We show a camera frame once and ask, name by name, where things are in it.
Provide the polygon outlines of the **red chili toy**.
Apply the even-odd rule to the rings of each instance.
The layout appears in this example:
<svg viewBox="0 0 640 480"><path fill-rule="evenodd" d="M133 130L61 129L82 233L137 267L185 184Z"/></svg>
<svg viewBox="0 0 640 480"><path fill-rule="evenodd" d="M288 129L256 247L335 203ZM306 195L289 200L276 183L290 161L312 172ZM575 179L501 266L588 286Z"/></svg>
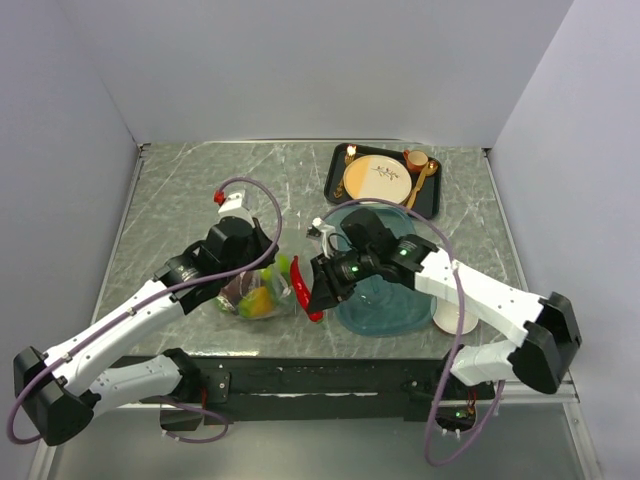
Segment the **red chili toy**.
<svg viewBox="0 0 640 480"><path fill-rule="evenodd" d="M293 260L290 264L289 269L291 284L293 286L293 290L296 295L296 299L302 308L302 310L306 313L309 320L313 323L319 323L323 320L323 312L311 312L309 310L309 304L311 299L311 293L306 286L300 268L299 268L299 257L294 256Z"/></svg>

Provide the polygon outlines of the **green bell pepper toy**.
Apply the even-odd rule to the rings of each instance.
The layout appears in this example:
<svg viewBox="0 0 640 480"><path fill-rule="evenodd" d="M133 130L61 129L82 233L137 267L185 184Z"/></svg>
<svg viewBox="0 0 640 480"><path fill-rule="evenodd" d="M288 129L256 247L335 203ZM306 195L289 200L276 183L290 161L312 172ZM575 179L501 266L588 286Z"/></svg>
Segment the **green bell pepper toy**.
<svg viewBox="0 0 640 480"><path fill-rule="evenodd" d="M276 302L283 301L292 293L290 284L285 276L278 272L273 272L270 267L261 271L261 279Z"/></svg>

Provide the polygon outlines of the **clear zip top bag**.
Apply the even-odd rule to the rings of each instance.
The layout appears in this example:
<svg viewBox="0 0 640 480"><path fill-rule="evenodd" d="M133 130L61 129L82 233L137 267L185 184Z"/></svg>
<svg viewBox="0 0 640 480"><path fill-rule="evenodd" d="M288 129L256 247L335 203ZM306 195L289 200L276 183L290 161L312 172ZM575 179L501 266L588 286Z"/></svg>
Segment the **clear zip top bag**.
<svg viewBox="0 0 640 480"><path fill-rule="evenodd" d="M290 268L297 257L300 273L309 274L310 267L304 261L313 255L314 247L303 239L301 230L293 227L283 228L278 245L273 264L236 276L213 300L223 315L243 320L306 317L293 287Z"/></svg>

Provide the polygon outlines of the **green apple toy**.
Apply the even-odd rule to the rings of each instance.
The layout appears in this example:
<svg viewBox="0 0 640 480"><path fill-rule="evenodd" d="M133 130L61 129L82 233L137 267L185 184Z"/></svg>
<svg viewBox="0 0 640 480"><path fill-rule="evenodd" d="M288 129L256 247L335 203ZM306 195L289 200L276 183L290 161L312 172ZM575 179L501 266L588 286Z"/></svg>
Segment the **green apple toy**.
<svg viewBox="0 0 640 480"><path fill-rule="evenodd" d="M278 253L275 257L274 263L270 266L273 272L278 272L281 275L288 275L290 271L291 258L287 255Z"/></svg>

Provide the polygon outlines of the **red apple toy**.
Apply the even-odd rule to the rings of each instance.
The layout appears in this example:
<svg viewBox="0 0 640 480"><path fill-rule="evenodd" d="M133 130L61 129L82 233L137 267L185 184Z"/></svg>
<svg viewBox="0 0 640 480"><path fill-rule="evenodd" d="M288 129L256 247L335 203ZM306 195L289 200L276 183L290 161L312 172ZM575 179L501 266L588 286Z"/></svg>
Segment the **red apple toy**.
<svg viewBox="0 0 640 480"><path fill-rule="evenodd" d="M236 314L240 301L251 291L260 287L261 282L260 274L254 271L243 272L236 276L217 297L221 309Z"/></svg>

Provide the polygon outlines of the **yellow green mango toy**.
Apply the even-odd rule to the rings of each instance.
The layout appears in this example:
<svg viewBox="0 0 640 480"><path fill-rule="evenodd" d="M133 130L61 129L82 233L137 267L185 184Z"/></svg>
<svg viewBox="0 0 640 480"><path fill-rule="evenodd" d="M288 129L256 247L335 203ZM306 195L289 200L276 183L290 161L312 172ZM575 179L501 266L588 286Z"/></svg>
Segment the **yellow green mango toy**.
<svg viewBox="0 0 640 480"><path fill-rule="evenodd" d="M251 290L238 303L237 309L241 317L255 319L267 316L275 308L269 289L265 286Z"/></svg>

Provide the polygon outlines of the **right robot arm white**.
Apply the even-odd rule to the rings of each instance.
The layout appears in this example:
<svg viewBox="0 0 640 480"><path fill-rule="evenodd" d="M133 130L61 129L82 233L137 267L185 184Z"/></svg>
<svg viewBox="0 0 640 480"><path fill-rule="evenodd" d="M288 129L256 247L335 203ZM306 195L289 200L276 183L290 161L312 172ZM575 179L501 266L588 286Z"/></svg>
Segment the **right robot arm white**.
<svg viewBox="0 0 640 480"><path fill-rule="evenodd" d="M456 305L504 336L499 343L452 348L452 364L437 375L445 396L460 398L472 386L512 378L543 394L559 390L582 344L568 298L510 287L452 259L418 235L397 237L368 208L342 220L339 231L348 245L344 251L331 245L336 231L321 218L307 230L322 248L311 261L312 288L302 300L309 315L338 306L354 293L358 282L379 276Z"/></svg>

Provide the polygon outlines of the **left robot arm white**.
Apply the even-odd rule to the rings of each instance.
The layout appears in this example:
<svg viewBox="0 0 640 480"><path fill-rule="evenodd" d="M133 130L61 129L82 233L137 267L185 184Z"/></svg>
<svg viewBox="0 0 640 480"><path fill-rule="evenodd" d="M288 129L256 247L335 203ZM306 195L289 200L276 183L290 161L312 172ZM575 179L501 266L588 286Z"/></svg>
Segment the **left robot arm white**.
<svg viewBox="0 0 640 480"><path fill-rule="evenodd" d="M180 348L115 367L135 344L214 299L236 276L271 265L278 251L253 217L227 216L207 237L167 260L126 302L45 352L28 347L13 360L16 409L37 438L58 446L98 416L147 398L167 403L200 396L202 374Z"/></svg>

